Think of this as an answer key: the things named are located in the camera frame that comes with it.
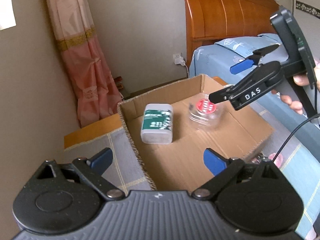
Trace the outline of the person's right hand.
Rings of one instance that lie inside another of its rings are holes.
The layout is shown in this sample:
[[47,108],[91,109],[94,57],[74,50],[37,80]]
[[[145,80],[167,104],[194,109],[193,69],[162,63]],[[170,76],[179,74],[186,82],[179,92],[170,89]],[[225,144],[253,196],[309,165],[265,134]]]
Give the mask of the person's right hand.
[[308,118],[319,114],[319,61],[315,59],[315,67],[311,79],[316,78],[316,84],[309,81],[306,73],[295,74],[288,77],[272,89],[273,94],[278,94],[283,103],[293,111]]

